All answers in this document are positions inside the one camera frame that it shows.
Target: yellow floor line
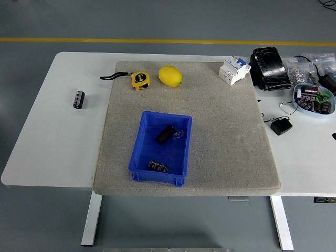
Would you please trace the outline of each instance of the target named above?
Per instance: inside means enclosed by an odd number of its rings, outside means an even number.
[[[0,38],[0,42],[76,42],[76,43],[164,43],[222,45],[336,46],[335,42],[202,40],[202,39],[114,39],[114,38]]]

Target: blue bowl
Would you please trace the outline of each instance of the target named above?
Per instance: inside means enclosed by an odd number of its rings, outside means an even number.
[[[314,84],[310,84],[310,83],[301,83],[301,84],[298,84],[294,87],[294,92],[293,92],[293,98],[294,98],[294,101],[297,101],[297,97],[296,97],[296,93],[299,89],[301,89],[302,87],[315,87]],[[312,112],[312,111],[309,111],[309,110],[306,110],[302,107],[300,107],[299,105],[298,106],[298,110],[303,112],[303,113],[306,113],[306,114],[310,114],[312,116],[316,116],[316,117],[328,117],[330,116],[331,114],[333,114],[335,112],[335,96],[333,95],[333,93],[327,89],[327,88],[324,88],[324,87],[320,87],[322,92],[324,93],[327,93],[330,95],[330,98],[328,99],[331,103],[331,110],[330,110],[330,113],[329,114],[319,114],[319,113],[315,113],[315,112]]]

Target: black charger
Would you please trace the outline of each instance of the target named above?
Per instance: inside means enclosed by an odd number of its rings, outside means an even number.
[[[277,119],[271,123],[271,129],[277,134],[281,135],[289,131],[293,125],[289,122],[289,119],[282,118]]]
[[[336,82],[329,76],[329,75],[323,75],[322,77],[319,77],[319,83],[329,89],[333,95],[336,95]]]

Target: lemon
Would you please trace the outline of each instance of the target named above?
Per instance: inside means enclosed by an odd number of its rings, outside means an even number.
[[[173,66],[164,66],[159,70],[159,79],[169,87],[177,87],[182,82],[182,74]]]

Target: table leg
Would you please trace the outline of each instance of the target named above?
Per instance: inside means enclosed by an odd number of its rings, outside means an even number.
[[[85,228],[82,239],[82,246],[93,246],[95,239],[98,216],[100,211],[102,195],[97,195],[94,192],[91,194],[91,200],[88,210],[88,216],[86,217]]]
[[[285,209],[281,196],[270,196],[275,223],[277,226],[280,247],[282,251],[293,251],[292,238],[287,223]]]

